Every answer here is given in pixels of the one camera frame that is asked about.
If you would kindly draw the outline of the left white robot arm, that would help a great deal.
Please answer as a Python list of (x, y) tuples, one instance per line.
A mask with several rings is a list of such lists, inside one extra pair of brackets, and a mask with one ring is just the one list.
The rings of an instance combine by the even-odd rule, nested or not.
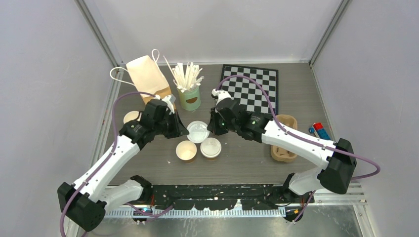
[(125, 123), (113, 145), (82, 177), (72, 184), (62, 183), (58, 199), (62, 214), (87, 232), (94, 230), (105, 214), (130, 201), (147, 204), (153, 188), (145, 178), (135, 175), (122, 185), (106, 187), (121, 168), (155, 136), (177, 138), (188, 134), (174, 108), (173, 95), (150, 100), (140, 118)]

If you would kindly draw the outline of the stack of white lids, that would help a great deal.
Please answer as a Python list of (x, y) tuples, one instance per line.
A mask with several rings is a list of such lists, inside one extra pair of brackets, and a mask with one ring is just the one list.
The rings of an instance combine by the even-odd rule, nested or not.
[(203, 121), (193, 121), (187, 126), (189, 134), (187, 139), (195, 144), (202, 143), (208, 137), (210, 132), (207, 129), (208, 125)]

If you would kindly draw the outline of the stack of paper cups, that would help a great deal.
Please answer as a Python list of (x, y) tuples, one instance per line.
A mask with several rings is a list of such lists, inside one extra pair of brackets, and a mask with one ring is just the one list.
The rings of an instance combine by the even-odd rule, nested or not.
[(124, 116), (123, 123), (126, 124), (129, 121), (139, 120), (140, 118), (141, 118), (141, 112), (139, 112), (139, 111), (130, 111), (130, 112), (128, 112)]

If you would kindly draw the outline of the stack of pulp cup carriers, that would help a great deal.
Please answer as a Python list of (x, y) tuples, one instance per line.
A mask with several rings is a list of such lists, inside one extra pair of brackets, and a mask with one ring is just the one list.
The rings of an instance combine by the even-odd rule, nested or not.
[[(276, 118), (278, 121), (285, 126), (291, 127), (295, 130), (297, 130), (297, 120), (291, 116), (291, 115), (277, 115)], [(295, 153), (292, 153), (286, 149), (283, 149), (281, 147), (272, 146), (270, 147), (270, 153), (271, 157), (280, 162), (293, 162), (297, 155)]]

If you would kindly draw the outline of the brown paper bag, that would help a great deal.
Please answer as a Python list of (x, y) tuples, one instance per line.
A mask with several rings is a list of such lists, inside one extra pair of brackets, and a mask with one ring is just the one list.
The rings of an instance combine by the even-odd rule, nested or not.
[(126, 63), (125, 67), (114, 67), (110, 70), (109, 75), (112, 79), (118, 80), (113, 76), (114, 70), (128, 72), (131, 79), (128, 84), (135, 86), (137, 91), (146, 93), (141, 95), (145, 104), (153, 99), (154, 95), (161, 98), (172, 95), (169, 83), (157, 64), (159, 56), (158, 49), (153, 49), (151, 56), (145, 55), (134, 59)]

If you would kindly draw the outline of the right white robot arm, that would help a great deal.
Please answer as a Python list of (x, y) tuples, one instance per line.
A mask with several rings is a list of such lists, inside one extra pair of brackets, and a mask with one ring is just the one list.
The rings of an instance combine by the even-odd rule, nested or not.
[(278, 125), (271, 114), (248, 112), (231, 98), (211, 108), (208, 130), (214, 135), (235, 132), (245, 140), (283, 148), (315, 164), (316, 168), (288, 175), (282, 196), (291, 203), (318, 189), (345, 194), (357, 164), (351, 157), (353, 149), (349, 141), (324, 140)]

